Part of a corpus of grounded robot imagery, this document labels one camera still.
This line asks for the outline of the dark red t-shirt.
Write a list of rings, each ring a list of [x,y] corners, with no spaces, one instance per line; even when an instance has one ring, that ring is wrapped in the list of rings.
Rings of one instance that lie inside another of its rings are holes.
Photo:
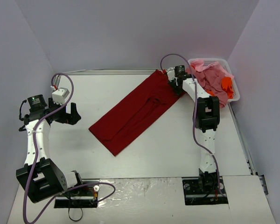
[[[114,156],[129,146],[179,99],[160,70],[153,72],[89,131]]]

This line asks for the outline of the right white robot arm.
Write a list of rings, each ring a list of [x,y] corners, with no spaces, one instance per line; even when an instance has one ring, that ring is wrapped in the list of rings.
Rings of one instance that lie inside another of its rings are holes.
[[[208,193],[217,183],[217,162],[215,154],[215,134],[220,122],[218,97],[208,94],[197,79],[187,73],[185,66],[180,65],[165,70],[168,84],[174,93],[187,93],[194,101],[193,139],[201,149],[198,188]]]

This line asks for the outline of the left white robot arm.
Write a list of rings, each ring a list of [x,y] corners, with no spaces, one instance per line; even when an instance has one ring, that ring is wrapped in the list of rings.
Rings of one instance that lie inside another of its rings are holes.
[[[77,171],[64,174],[49,158],[49,132],[55,121],[61,124],[75,125],[81,116],[76,103],[70,104],[70,113],[66,107],[55,104],[53,98],[45,102],[43,95],[24,100],[29,103],[29,114],[20,116],[24,125],[19,129],[27,132],[28,150],[24,166],[16,170],[16,178],[25,190],[31,202],[37,203],[69,190],[74,195],[84,191],[84,182]]]

